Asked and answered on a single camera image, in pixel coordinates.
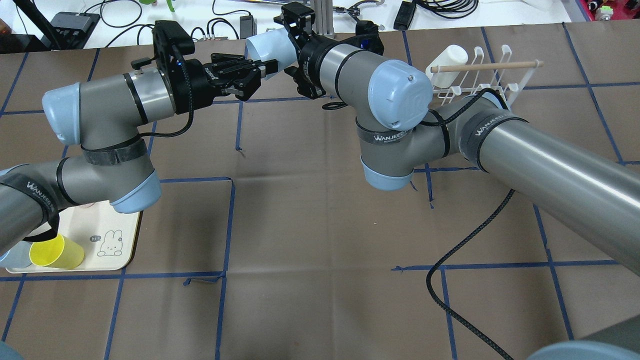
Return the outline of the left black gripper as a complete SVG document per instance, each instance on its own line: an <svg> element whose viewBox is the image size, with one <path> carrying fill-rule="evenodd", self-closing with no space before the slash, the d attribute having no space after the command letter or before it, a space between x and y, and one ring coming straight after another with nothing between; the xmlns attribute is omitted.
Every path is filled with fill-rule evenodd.
<svg viewBox="0 0 640 360"><path fill-rule="evenodd" d="M173 94L174 112L189 111L189 86L182 66L190 81L192 105L195 110L209 107L217 97L235 96L247 101L261 86L261 79L269 80L279 71L277 59L258 60L257 64L244 55L212 53L211 62L202 64L198 59L182 63L170 62L170 89Z"/></svg>

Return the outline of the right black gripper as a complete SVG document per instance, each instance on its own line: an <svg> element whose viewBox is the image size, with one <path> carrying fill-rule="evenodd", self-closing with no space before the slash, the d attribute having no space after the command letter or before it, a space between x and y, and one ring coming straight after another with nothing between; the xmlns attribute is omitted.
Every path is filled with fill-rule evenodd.
<svg viewBox="0 0 640 360"><path fill-rule="evenodd" d="M297 93L310 100L329 93L339 98L338 79L346 57L346 46L313 31L316 14L311 7L291 2L281 7L274 22L283 25L295 50L297 66L284 72L296 84Z"/></svg>

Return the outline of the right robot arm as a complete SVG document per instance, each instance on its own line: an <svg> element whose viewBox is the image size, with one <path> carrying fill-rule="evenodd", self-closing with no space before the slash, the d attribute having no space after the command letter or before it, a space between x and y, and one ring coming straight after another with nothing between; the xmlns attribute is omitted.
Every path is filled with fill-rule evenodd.
<svg viewBox="0 0 640 360"><path fill-rule="evenodd" d="M285 60L300 95L339 98L356 113L366 181L381 191L409 184L414 167L460 153L474 167L523 194L606 255L639 273L639 174L513 114L500 93L429 109L423 71L313 31L314 10L281 7L297 66Z"/></svg>

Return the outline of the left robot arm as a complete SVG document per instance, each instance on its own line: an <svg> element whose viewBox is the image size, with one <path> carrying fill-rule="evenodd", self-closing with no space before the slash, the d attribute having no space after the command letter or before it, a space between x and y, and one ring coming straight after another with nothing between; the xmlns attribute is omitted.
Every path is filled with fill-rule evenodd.
<svg viewBox="0 0 640 360"><path fill-rule="evenodd" d="M278 61L211 55L210 63L184 59L177 48L134 60L133 71L46 92L42 107L53 132L82 154L59 161L19 164L1 172L1 252L20 241L55 237L59 214L70 207L108 201L120 214L155 204L162 186L144 133L159 120L234 95L246 101Z"/></svg>

